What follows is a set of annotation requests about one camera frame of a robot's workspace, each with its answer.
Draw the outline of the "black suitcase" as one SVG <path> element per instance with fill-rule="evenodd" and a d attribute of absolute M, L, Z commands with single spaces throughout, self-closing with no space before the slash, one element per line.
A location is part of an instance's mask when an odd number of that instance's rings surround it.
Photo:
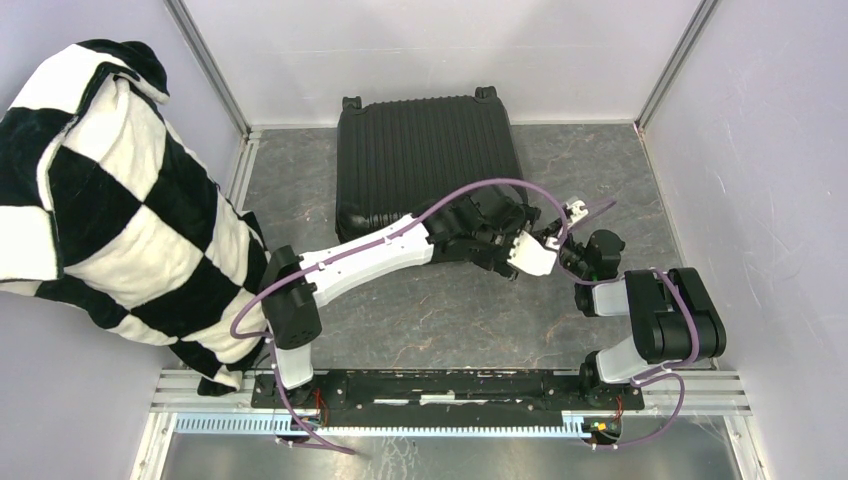
<path fill-rule="evenodd" d="M 465 185 L 523 176 L 492 86 L 370 105 L 346 97 L 336 147 L 335 232 L 342 243 L 419 215 Z M 496 186 L 529 204 L 524 188 Z"/>

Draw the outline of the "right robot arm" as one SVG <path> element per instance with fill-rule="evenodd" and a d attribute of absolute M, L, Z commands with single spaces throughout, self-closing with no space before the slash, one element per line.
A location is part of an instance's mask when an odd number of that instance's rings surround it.
<path fill-rule="evenodd" d="M 726 329 L 694 268 L 619 272 L 625 242 L 597 230 L 586 242 L 567 236 L 559 265 L 574 275 L 574 301 L 587 317 L 626 316 L 630 335 L 587 355 L 577 392 L 591 408 L 612 401 L 618 387 L 641 385 L 675 367 L 717 358 Z"/>

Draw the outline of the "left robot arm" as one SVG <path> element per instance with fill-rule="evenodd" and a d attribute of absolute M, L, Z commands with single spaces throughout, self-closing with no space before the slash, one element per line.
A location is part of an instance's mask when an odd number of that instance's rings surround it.
<path fill-rule="evenodd" d="M 261 307 L 274 344 L 275 392 L 290 407 L 314 394 L 312 343 L 319 311 L 334 299 L 392 272 L 431 263 L 466 261 L 513 278 L 545 276 L 557 259 L 532 233 L 540 212 L 487 185 L 442 200 L 419 215 L 333 248 L 272 255 Z"/>

